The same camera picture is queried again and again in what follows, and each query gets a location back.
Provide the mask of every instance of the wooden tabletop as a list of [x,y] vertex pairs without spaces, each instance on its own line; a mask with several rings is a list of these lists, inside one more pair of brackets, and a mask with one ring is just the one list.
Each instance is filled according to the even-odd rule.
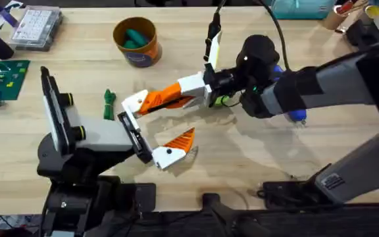
[[[213,8],[63,9],[65,19],[50,52],[17,51],[13,59],[31,60],[16,101],[0,108],[0,214],[39,213],[49,180],[37,175],[37,149],[49,131],[40,81],[40,66],[71,92],[79,112],[103,118],[103,94],[116,92],[120,102],[143,89],[161,90],[178,78],[203,69],[204,40]],[[115,25],[131,16],[155,23],[163,47],[160,61],[149,68],[130,66],[116,48]],[[319,65],[349,52],[341,35],[315,20],[281,20],[292,69]],[[280,40],[261,7],[225,7],[218,68],[235,65],[243,41],[251,34]],[[4,26],[1,37],[7,39]],[[216,192],[233,208],[263,208],[253,196],[262,182],[304,180],[333,163],[379,131],[379,114],[365,105],[335,106],[307,111],[307,127],[297,128],[284,116],[251,118],[240,106],[231,109],[161,110],[139,119],[153,147],[195,127],[193,151],[166,172],[137,157],[107,174],[125,182],[154,182],[157,210],[195,210],[205,192]],[[379,201],[379,190],[355,199]]]

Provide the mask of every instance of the label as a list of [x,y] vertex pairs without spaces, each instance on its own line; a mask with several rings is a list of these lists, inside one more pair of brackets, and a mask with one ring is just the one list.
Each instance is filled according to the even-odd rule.
[[125,57],[131,64],[137,67],[147,67],[153,64],[155,57],[159,53],[159,46],[156,44],[152,49],[145,53],[125,52]]
[[332,190],[337,188],[341,184],[344,184],[345,181],[340,177],[340,175],[336,173],[332,173],[328,175],[326,178],[321,180],[321,184],[326,187],[328,190]]
[[50,16],[51,11],[27,10],[13,34],[13,40],[38,40]]

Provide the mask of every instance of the orange object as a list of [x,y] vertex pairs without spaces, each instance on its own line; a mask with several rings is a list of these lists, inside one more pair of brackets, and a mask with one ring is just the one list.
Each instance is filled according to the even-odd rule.
[[149,113],[151,108],[157,107],[174,99],[179,99],[176,103],[166,106],[168,109],[175,109],[184,106],[189,100],[191,100],[192,96],[182,96],[181,95],[181,87],[179,83],[175,83],[161,92],[149,92],[144,101],[142,101],[143,105],[138,111],[141,115],[146,115]]
[[191,128],[188,131],[184,132],[181,136],[173,139],[172,141],[165,144],[165,147],[183,149],[188,153],[191,149],[192,143],[194,141],[195,128]]
[[[138,31],[149,40],[149,43],[137,49],[123,47],[127,40],[127,29]],[[124,54],[125,59],[133,66],[151,66],[162,57],[162,47],[157,40],[156,27],[146,18],[137,16],[119,22],[113,30],[113,39],[116,46]]]

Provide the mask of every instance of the black cable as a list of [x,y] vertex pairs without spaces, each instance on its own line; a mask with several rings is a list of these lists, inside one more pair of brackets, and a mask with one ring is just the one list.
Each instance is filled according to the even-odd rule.
[[0,215],[0,218],[1,218],[1,220],[3,220],[3,221],[5,222],[5,224],[7,224],[10,228],[14,228],[12,225],[10,225],[10,223],[8,223],[8,221],[7,221],[3,216]]
[[38,224],[32,225],[32,226],[21,226],[22,228],[36,228],[39,227]]
[[238,102],[234,103],[233,105],[227,105],[227,104],[225,104],[225,103],[223,102],[223,99],[224,99],[226,96],[228,96],[228,95],[223,95],[223,96],[222,96],[222,98],[220,99],[220,103],[221,103],[223,106],[227,107],[227,108],[232,108],[233,106],[239,105],[239,104],[241,103],[241,101],[238,101]]
[[46,216],[46,211],[47,211],[47,202],[48,202],[49,194],[51,194],[52,192],[52,189],[53,189],[53,184],[51,184],[51,187],[49,187],[49,191],[47,192],[45,203],[43,203],[42,214],[40,216],[40,222],[39,222],[38,237],[43,237],[44,235],[42,231],[43,222],[45,221],[45,216]]
[[192,212],[188,215],[183,215],[181,217],[176,217],[175,219],[173,219],[172,221],[169,221],[167,223],[154,223],[154,224],[143,224],[143,223],[137,223],[135,222],[134,224],[135,225],[138,225],[138,226],[166,226],[166,225],[170,225],[170,224],[173,224],[177,221],[180,221],[180,220],[183,220],[183,219],[186,219],[186,218],[189,218],[189,217],[194,217],[196,215],[199,215],[199,214],[202,214],[202,210],[201,211],[196,211],[196,212]]
[[220,4],[217,6],[216,13],[218,13],[221,10],[221,8],[224,6],[225,3],[226,3],[226,0],[222,0],[220,2]]
[[128,235],[129,235],[129,233],[130,233],[130,231],[131,231],[131,228],[132,228],[132,226],[134,225],[135,221],[136,221],[136,219],[134,219],[134,220],[130,223],[130,226],[128,227],[128,230],[126,230],[126,233],[125,233],[124,237],[128,237]]
[[141,7],[141,5],[137,3],[137,0],[134,0],[134,7]]
[[286,67],[286,70],[291,71],[290,67],[289,67],[289,63],[288,63],[288,56],[286,53],[286,42],[284,41],[283,32],[282,32],[282,29],[279,25],[279,22],[277,21],[276,17],[274,16],[273,12],[271,11],[270,7],[268,7],[268,5],[265,4],[263,0],[252,0],[252,2],[256,3],[259,6],[263,6],[267,10],[269,15],[271,16],[271,19],[273,20],[274,25],[277,28],[277,32],[279,33],[280,42],[282,43],[282,53],[283,53],[284,66]]

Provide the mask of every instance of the orange cup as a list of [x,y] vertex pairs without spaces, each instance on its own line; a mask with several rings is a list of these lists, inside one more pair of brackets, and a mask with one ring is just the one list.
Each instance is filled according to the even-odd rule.
[[[137,49],[124,48],[127,29],[133,29],[143,34],[149,39],[149,43]],[[157,41],[156,27],[146,18],[132,17],[119,22],[113,30],[113,39],[126,60],[133,66],[154,65],[162,56],[162,47]]]

